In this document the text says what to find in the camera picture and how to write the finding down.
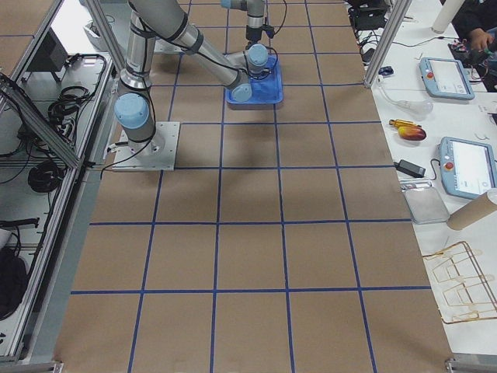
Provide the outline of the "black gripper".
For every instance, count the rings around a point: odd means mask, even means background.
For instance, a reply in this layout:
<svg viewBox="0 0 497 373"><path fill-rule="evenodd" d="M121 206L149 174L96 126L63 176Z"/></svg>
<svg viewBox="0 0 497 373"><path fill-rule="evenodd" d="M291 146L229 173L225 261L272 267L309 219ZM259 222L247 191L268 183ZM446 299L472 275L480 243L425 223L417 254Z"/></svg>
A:
<svg viewBox="0 0 497 373"><path fill-rule="evenodd" d="M262 39L262 33L265 33L268 38L274 38L274 27L271 25L261 25L258 27L246 26L246 40L248 41L246 48L249 49L252 45L257 44Z"/></svg>

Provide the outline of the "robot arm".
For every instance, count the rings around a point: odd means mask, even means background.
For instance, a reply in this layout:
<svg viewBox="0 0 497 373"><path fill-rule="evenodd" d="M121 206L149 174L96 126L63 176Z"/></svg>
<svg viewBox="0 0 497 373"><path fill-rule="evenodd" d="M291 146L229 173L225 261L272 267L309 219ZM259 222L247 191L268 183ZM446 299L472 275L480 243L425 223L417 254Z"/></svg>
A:
<svg viewBox="0 0 497 373"><path fill-rule="evenodd" d="M273 26L267 23L267 17L265 16L266 3L263 0L221 0L220 4L225 9L235 9L246 13L246 49L258 44L263 34L270 39L274 38L275 30Z"/></svg>
<svg viewBox="0 0 497 373"><path fill-rule="evenodd" d="M259 110L226 103L224 88L193 58L155 53L151 80L159 120L180 124L177 168L252 167L272 151L273 124Z"/></svg>

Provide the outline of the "person hand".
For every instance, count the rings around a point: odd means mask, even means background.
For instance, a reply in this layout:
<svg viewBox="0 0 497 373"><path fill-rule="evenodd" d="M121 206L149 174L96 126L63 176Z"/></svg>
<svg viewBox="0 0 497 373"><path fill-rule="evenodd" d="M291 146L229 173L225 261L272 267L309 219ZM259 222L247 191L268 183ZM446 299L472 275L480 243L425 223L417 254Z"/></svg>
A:
<svg viewBox="0 0 497 373"><path fill-rule="evenodd" d="M481 28L472 30L469 34L469 41L472 50L483 51L494 40L493 35Z"/></svg>

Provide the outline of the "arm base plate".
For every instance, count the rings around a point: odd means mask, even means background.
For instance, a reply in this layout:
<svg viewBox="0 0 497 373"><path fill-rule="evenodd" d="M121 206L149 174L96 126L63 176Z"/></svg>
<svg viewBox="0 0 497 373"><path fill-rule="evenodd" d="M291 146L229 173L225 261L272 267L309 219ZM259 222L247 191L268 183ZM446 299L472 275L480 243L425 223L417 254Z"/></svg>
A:
<svg viewBox="0 0 497 373"><path fill-rule="evenodd" d="M172 171L175 168L180 122L159 121L156 124L155 136L147 147L146 142L138 144L129 142L124 130L120 132L120 142L114 152L113 171Z"/></svg>

